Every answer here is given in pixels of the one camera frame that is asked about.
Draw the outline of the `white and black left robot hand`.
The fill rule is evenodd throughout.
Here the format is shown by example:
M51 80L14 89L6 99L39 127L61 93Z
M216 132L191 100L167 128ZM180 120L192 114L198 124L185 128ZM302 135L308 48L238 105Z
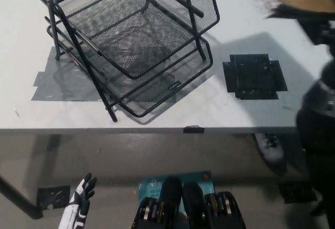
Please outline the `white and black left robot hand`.
M90 209L90 198L95 194L96 177L89 172L76 187L66 206L58 229L82 229Z

